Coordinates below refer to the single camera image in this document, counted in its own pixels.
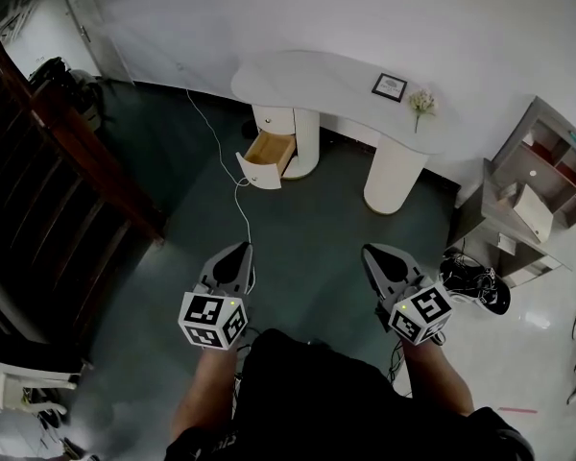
black shirt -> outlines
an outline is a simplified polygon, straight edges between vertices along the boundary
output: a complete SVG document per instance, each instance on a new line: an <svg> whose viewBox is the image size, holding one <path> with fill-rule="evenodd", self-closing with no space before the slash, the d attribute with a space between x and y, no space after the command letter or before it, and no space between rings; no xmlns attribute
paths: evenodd
<svg viewBox="0 0 576 461"><path fill-rule="evenodd" d="M276 330L252 344L229 429L182 433L189 459L530 461L529 444L490 408L469 417L404 398L373 366Z"/></svg>

white wall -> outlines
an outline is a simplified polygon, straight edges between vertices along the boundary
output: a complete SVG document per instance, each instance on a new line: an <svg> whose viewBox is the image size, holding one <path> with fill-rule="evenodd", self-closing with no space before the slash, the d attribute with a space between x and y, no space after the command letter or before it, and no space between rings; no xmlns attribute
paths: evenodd
<svg viewBox="0 0 576 461"><path fill-rule="evenodd" d="M427 167L463 185L478 182L480 158L495 154L534 94L576 125L576 0L97 2L138 81L233 97L240 59L308 49L431 83L459 125Z"/></svg>
<svg viewBox="0 0 576 461"><path fill-rule="evenodd" d="M40 0L17 39L6 46L6 50L26 78L55 57L62 57L70 68L100 75L65 0Z"/></svg>

white tile floor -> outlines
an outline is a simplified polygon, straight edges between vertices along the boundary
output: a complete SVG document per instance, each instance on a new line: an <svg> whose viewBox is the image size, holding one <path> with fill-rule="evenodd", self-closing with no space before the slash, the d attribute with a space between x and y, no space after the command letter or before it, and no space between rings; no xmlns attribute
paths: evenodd
<svg viewBox="0 0 576 461"><path fill-rule="evenodd" d="M560 242L573 271L561 268L513 289L510 310L501 317L458 304L445 328L446 356L468 383L476 407L498 411L529 440L538 461L576 459L576 403L565 404L576 384L576 227ZM409 391L405 368L396 389Z"/></svg>

door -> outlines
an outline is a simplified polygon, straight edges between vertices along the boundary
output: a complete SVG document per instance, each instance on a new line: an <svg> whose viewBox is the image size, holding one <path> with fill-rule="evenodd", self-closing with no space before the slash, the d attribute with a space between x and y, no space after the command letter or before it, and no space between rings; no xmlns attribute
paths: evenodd
<svg viewBox="0 0 576 461"><path fill-rule="evenodd" d="M94 0L66 0L82 40L103 77L132 83L119 51L106 31Z"/></svg>

white power cable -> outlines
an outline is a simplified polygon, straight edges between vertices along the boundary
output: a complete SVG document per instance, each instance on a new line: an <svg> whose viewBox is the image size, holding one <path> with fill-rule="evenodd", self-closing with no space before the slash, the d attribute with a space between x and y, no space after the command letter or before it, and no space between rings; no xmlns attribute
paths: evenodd
<svg viewBox="0 0 576 461"><path fill-rule="evenodd" d="M248 217L246 216L245 212L243 211L243 208L241 208L241 206L239 205L239 200L237 199L237 191L239 190L240 187L245 187L245 186L249 186L250 182L248 181L248 178L241 178L239 181L236 180L236 178L234 176L232 176L232 174L230 173L230 171L228 170L228 168L226 167L226 165L224 164L224 158L222 155L222 143L220 142L220 139L218 138L218 135L215 133L215 130L213 130L213 127L209 124L209 121L207 120L206 116L203 114L203 112L197 107L197 105L194 103L194 101L192 100L192 98L190 97L190 91L188 89L185 90L186 95L188 96L188 99L190 100L190 103L192 103L192 106L194 107L194 109L197 111L197 113L203 118L204 122L206 123L206 125L208 126L208 128L211 130L211 132L213 133L213 137L215 138L216 143L218 144L218 154L220 155L220 163L222 164L222 167L224 167L224 170L227 172L228 176L230 177L230 179L232 180L232 182L234 182L235 186L234 186L234 202L237 205L237 208L239 208L239 212L241 213L241 216L243 217L243 220L246 221L246 226L248 228L248 242L251 244L252 243L252 233L250 232L250 221L248 220ZM252 292L253 287L256 285L256 269L252 268L252 275L253 275L253 282L252 282L252 286L248 289L248 291L246 292L246 294L249 294L250 292Z"/></svg>

